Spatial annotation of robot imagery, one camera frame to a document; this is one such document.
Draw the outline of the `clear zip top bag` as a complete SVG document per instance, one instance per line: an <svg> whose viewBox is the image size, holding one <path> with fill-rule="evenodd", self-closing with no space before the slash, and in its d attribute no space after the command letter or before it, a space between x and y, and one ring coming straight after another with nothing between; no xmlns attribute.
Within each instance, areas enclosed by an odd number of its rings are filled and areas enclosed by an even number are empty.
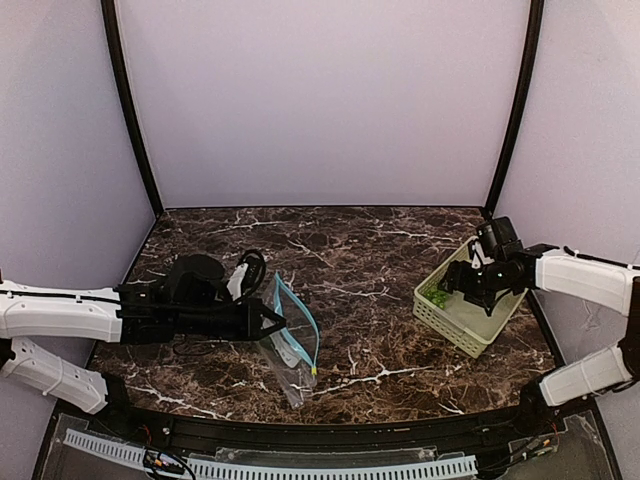
<svg viewBox="0 0 640 480"><path fill-rule="evenodd" d="M286 326L258 342L289 405L300 408L317 384L320 330L307 305L278 272L262 295L263 303L286 320Z"/></svg>

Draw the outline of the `bunch of green grapes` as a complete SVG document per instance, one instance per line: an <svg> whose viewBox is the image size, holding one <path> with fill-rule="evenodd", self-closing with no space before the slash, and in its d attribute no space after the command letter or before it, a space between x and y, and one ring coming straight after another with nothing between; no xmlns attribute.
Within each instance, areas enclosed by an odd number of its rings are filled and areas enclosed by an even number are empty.
<svg viewBox="0 0 640 480"><path fill-rule="evenodd" d="M439 289L429 290L424 294L425 298L440 309L446 308L447 300L450 295Z"/></svg>

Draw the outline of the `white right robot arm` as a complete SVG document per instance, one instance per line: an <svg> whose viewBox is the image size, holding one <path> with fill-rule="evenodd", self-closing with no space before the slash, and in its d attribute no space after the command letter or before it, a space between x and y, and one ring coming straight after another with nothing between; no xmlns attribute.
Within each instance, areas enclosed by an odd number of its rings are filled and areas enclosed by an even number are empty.
<svg viewBox="0 0 640 480"><path fill-rule="evenodd" d="M460 292L466 302L491 314L500 293L541 290L578 298L586 318L582 328L596 325L597 314L609 309L627 319L617 342L536 380L526 394L531 402L559 407L588 395L619 391L639 381L639 267L584 255L548 244L486 257L480 243L470 261L452 262L438 288Z"/></svg>

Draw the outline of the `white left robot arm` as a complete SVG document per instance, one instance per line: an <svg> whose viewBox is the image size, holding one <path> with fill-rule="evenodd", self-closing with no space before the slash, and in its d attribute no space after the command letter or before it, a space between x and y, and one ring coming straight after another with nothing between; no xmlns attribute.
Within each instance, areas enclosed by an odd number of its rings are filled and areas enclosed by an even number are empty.
<svg viewBox="0 0 640 480"><path fill-rule="evenodd" d="M177 335L258 341L286 320L261 299L216 297L198 283L180 295L165 284L64 290L1 283L1 374L97 414L127 400L122 380L74 365L34 343L36 337L84 338L120 345L168 343Z"/></svg>

